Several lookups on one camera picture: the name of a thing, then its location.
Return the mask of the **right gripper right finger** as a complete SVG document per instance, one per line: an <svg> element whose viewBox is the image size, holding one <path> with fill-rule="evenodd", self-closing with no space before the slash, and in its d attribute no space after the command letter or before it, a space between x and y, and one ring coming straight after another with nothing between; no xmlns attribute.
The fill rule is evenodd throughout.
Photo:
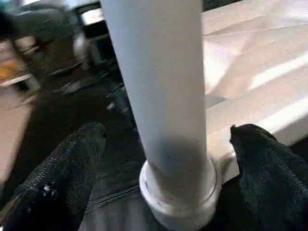
<svg viewBox="0 0 308 231"><path fill-rule="evenodd" d="M257 125L233 125L230 133L241 192L263 230L306 231L307 162Z"/></svg>

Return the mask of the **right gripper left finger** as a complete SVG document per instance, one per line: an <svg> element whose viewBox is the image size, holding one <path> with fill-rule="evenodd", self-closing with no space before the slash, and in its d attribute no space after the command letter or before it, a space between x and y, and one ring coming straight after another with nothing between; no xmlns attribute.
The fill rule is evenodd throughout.
<svg viewBox="0 0 308 231"><path fill-rule="evenodd" d="M14 191L0 212L2 231L77 231L83 220L106 130L91 122L65 138Z"/></svg>

